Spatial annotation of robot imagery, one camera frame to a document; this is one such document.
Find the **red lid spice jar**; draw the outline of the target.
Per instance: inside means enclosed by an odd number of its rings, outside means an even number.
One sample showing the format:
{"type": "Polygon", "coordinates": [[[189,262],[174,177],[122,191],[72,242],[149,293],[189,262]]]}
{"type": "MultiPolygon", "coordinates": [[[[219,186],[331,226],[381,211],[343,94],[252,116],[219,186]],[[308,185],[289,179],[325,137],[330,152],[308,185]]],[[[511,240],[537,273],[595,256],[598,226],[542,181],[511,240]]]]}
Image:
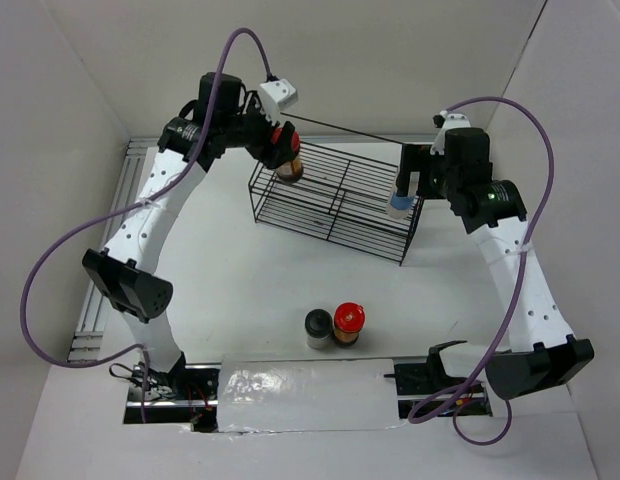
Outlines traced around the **red lid spice jar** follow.
{"type": "Polygon", "coordinates": [[[290,150],[293,154],[291,159],[275,169],[276,177],[285,184],[294,184],[298,182],[304,173],[304,167],[300,157],[301,141],[296,131],[292,133],[290,150]]]}
{"type": "Polygon", "coordinates": [[[366,320],[364,308],[353,302],[339,305],[333,318],[333,339],[341,347],[354,345],[366,320]]]}

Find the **silver lid white bottle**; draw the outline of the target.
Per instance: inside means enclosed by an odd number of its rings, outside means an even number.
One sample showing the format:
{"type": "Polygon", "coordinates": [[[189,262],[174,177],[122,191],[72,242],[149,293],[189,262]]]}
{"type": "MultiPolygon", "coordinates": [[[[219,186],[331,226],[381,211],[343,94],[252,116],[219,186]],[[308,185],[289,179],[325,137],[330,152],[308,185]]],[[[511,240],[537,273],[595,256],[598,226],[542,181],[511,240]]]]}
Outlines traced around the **silver lid white bottle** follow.
{"type": "Polygon", "coordinates": [[[397,177],[392,187],[386,213],[395,220],[402,220],[409,216],[416,196],[417,183],[412,175],[400,179],[397,177]]]}

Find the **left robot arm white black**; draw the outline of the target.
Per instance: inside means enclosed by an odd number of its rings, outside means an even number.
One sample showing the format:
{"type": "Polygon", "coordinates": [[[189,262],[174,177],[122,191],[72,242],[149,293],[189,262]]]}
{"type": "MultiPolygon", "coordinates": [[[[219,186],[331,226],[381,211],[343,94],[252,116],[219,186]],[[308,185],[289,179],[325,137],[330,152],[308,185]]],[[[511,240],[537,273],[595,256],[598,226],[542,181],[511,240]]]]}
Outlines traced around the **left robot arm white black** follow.
{"type": "Polygon", "coordinates": [[[147,388],[174,399],[187,387],[186,360],[172,334],[167,308],[174,287],[156,276],[161,250],[180,211],[213,162],[230,148],[243,148],[270,170],[297,160],[300,140],[280,115],[298,99],[286,79],[271,76],[249,91],[238,77],[204,75],[196,99],[164,127],[139,208],[82,265],[118,311],[147,354],[147,388]]]}

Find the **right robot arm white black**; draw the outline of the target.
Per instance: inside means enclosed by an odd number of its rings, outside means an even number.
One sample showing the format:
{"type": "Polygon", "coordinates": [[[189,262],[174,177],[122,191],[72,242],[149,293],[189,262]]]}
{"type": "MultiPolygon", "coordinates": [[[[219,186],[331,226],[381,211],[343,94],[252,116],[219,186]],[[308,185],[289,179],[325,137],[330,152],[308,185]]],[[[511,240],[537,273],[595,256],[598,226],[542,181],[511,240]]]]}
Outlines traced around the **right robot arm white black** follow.
{"type": "Polygon", "coordinates": [[[435,348],[426,379],[450,391],[474,367],[497,396],[512,400],[566,384],[595,352],[576,338],[558,308],[534,252],[532,222],[509,180],[493,177],[490,138],[481,128],[457,127],[441,146],[407,144],[401,150],[391,207],[413,198],[445,200],[481,252],[506,311],[507,326],[487,360],[464,342],[435,348]]]}

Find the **black lid white bottle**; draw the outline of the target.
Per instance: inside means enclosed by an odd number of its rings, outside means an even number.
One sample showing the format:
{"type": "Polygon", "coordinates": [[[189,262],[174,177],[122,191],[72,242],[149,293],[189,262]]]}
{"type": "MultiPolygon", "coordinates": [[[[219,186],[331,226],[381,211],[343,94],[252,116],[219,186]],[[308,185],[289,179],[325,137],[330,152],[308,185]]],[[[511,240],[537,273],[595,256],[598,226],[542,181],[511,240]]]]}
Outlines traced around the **black lid white bottle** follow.
{"type": "Polygon", "coordinates": [[[329,312],[323,309],[310,311],[304,320],[306,344],[312,349],[325,348],[333,332],[333,320],[329,312]]]}

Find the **white foil tape sheet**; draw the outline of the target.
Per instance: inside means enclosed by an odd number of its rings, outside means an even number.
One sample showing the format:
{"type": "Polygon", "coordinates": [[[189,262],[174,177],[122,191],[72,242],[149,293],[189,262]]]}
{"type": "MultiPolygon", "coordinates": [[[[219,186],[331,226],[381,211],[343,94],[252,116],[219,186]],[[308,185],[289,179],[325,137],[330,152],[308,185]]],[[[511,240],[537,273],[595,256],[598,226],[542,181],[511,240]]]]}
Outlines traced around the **white foil tape sheet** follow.
{"type": "Polygon", "coordinates": [[[368,431],[401,425],[389,359],[225,362],[221,432],[368,431]]]}

